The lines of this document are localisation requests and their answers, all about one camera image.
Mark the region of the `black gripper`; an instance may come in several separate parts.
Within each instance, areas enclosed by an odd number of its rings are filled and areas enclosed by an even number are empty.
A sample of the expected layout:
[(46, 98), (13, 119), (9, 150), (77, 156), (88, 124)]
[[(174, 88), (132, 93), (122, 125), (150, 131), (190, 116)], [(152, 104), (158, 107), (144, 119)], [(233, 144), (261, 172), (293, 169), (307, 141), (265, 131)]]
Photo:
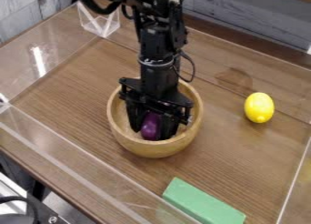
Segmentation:
[(193, 78), (180, 76), (180, 59), (140, 61), (140, 77), (121, 77), (118, 96), (126, 103), (128, 122), (132, 130), (141, 130), (141, 122), (149, 112), (161, 116), (160, 139), (169, 139), (178, 124), (188, 124), (193, 101), (180, 92), (178, 82)]

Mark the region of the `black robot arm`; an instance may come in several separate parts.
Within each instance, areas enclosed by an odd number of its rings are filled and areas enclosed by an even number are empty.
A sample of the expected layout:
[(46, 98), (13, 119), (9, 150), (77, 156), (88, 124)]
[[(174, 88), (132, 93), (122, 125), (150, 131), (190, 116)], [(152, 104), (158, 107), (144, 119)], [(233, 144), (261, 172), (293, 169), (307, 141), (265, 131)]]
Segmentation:
[(165, 140), (189, 121), (193, 101), (178, 91), (188, 31), (182, 0), (80, 0), (97, 14), (114, 10), (134, 24), (140, 43), (140, 76), (118, 79), (128, 122), (145, 140)]

